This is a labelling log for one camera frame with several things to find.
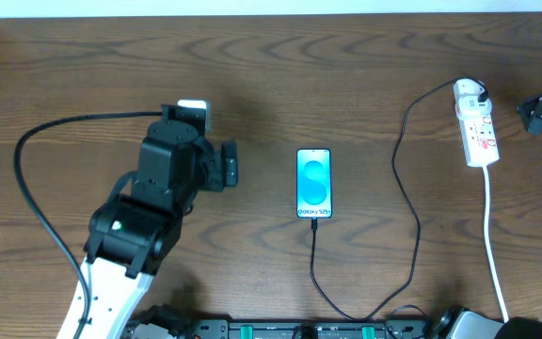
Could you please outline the white power strip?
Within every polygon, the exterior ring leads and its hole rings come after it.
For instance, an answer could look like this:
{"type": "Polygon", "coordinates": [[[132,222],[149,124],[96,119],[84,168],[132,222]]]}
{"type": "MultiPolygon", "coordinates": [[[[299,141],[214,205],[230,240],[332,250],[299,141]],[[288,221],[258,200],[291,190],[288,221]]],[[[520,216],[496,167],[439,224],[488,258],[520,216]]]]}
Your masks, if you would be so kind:
{"type": "Polygon", "coordinates": [[[500,159],[490,115],[459,122],[466,163],[472,168],[487,167],[500,159]]]}

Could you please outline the blue smartphone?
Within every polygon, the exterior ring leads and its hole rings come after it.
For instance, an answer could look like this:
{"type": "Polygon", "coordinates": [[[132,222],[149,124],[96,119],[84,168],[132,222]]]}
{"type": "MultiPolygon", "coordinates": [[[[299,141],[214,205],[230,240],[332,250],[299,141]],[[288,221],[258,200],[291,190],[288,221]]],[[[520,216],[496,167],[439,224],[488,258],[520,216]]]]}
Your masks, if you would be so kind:
{"type": "Polygon", "coordinates": [[[331,152],[296,152],[296,214],[299,218],[331,218],[333,214],[331,152]]]}

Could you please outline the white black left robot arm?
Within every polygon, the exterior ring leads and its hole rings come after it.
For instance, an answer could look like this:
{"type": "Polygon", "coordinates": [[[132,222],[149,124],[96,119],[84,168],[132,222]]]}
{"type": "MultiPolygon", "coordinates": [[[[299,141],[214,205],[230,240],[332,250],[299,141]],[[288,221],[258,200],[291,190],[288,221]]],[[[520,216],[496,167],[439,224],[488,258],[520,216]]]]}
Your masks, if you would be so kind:
{"type": "Polygon", "coordinates": [[[210,105],[181,99],[155,113],[143,139],[137,168],[120,176],[88,224],[86,257],[78,262],[31,195],[21,167],[30,137],[62,124],[49,121],[25,132],[14,150],[16,181],[29,208],[68,258],[78,283],[58,335],[119,338],[159,267],[180,236],[183,218],[201,191],[238,183],[237,146],[216,150],[206,138],[210,105]]]}

